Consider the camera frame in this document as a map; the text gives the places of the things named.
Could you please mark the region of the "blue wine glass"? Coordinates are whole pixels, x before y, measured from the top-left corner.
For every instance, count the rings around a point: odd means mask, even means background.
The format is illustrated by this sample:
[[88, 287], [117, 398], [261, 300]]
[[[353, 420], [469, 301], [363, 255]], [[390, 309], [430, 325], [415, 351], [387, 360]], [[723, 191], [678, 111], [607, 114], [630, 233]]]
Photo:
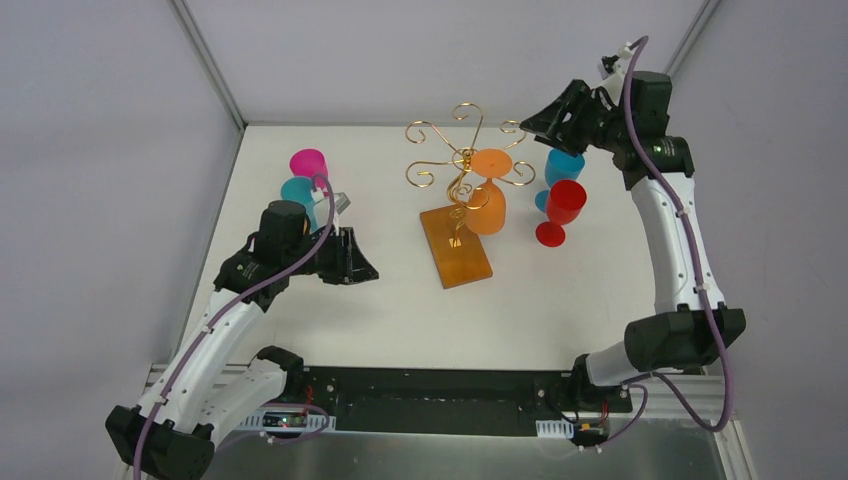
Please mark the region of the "blue wine glass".
[[578, 182], [578, 177], [585, 164], [582, 154], [574, 156], [552, 149], [548, 153], [544, 168], [544, 179], [549, 189], [536, 195], [536, 207], [546, 213], [548, 201], [553, 200], [557, 207], [574, 211], [581, 209], [586, 203], [587, 194]]

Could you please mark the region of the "pink wine glass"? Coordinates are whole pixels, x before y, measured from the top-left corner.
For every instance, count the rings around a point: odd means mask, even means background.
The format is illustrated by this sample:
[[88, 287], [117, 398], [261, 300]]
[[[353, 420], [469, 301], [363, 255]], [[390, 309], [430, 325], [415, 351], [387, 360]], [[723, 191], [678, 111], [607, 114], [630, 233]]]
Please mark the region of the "pink wine glass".
[[291, 173], [296, 177], [304, 177], [313, 182], [313, 189], [326, 189], [325, 180], [329, 178], [328, 167], [324, 154], [315, 148], [297, 151], [289, 160]]

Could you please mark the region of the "teal wine glass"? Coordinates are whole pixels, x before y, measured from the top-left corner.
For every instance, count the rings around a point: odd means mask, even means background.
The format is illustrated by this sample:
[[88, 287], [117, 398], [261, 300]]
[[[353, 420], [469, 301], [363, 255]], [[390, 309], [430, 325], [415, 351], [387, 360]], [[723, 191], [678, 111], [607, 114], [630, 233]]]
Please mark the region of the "teal wine glass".
[[310, 231], [315, 232], [321, 224], [315, 217], [315, 199], [313, 198], [312, 179], [305, 176], [294, 176], [286, 180], [280, 189], [282, 200], [296, 202], [302, 205], [309, 218]]

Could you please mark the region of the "red wine glass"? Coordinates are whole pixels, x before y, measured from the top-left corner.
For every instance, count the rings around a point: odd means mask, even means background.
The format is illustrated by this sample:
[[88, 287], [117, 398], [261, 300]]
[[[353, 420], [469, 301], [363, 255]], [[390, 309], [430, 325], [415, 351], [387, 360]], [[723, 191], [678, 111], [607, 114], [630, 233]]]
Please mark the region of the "red wine glass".
[[546, 247], [561, 246], [567, 238], [565, 226], [580, 215], [588, 200], [584, 187], [575, 180], [556, 182], [547, 192], [545, 214], [547, 220], [535, 230], [539, 243]]

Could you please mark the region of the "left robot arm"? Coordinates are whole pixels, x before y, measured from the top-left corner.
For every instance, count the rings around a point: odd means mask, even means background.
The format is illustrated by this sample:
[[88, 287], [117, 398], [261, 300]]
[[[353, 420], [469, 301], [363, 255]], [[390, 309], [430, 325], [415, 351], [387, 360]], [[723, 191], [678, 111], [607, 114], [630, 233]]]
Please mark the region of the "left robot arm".
[[313, 230], [303, 205], [271, 202], [257, 231], [222, 263], [200, 323], [155, 385], [134, 406], [108, 415], [105, 428], [133, 478], [199, 479], [221, 442], [255, 410], [304, 398], [304, 360], [275, 346], [262, 348], [227, 386], [214, 384], [291, 278], [310, 275], [341, 286], [379, 277], [352, 228], [327, 222]]

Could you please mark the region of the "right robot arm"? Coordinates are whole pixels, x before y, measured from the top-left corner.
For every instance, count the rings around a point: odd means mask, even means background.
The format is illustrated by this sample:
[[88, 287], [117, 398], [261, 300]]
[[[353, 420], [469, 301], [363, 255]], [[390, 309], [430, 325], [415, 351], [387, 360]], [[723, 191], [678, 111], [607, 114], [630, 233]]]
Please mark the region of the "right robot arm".
[[727, 306], [712, 275], [694, 205], [688, 142], [667, 132], [669, 76], [638, 71], [629, 91], [575, 79], [548, 106], [521, 121], [535, 141], [567, 154], [608, 151], [642, 219], [652, 262], [655, 313], [630, 322], [621, 341], [579, 356], [569, 400], [595, 408], [627, 380], [719, 360], [744, 332], [742, 309]]

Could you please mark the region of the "orange wine glass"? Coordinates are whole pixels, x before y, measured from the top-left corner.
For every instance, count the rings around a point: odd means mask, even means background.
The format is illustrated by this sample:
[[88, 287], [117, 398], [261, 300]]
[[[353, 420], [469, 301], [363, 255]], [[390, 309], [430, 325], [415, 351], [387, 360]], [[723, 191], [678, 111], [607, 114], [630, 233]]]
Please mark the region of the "orange wine glass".
[[467, 201], [465, 222], [471, 232], [477, 235], [493, 235], [503, 229], [506, 221], [506, 199], [494, 179], [506, 175], [511, 166], [512, 159], [503, 150], [483, 149], [472, 155], [471, 170], [484, 177], [485, 181], [475, 188]]

